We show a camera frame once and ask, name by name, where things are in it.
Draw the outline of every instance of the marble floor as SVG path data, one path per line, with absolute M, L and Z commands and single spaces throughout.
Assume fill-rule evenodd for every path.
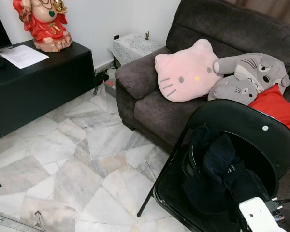
M 0 211 L 39 210 L 48 232 L 187 232 L 154 199 L 136 216 L 167 157 L 101 85 L 0 139 Z

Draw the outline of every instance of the sofa armrest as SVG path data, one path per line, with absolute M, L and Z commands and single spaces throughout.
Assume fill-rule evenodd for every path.
M 154 53 L 125 64 L 115 72 L 115 78 L 135 99 L 141 99 L 158 88 L 158 75 L 155 69 L 156 55 L 170 53 L 168 48 L 163 47 Z

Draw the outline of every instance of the gray plush toy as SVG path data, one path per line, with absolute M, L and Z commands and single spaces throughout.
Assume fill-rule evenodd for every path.
M 284 63 L 263 53 L 246 53 L 219 59 L 214 63 L 214 70 L 218 74 L 234 73 L 238 80 L 251 81 L 258 93 L 275 84 L 278 84 L 280 92 L 284 93 L 290 84 Z
M 208 94 L 208 100 L 223 98 L 249 105 L 257 95 L 256 87 L 251 81 L 227 76 L 214 85 Z

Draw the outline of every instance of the white wall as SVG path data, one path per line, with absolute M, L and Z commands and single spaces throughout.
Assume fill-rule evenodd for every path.
M 132 0 L 132 31 L 165 45 L 180 0 Z
M 131 32 L 132 0 L 65 0 L 67 31 L 72 39 L 92 50 L 95 68 L 113 60 L 107 46 L 114 35 Z M 13 8 L 12 0 L 0 0 L 0 18 L 12 44 L 32 39 Z

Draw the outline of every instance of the white device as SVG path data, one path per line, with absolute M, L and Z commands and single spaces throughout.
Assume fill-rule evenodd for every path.
M 278 226 L 271 212 L 259 197 L 240 203 L 239 209 L 253 232 L 286 232 Z

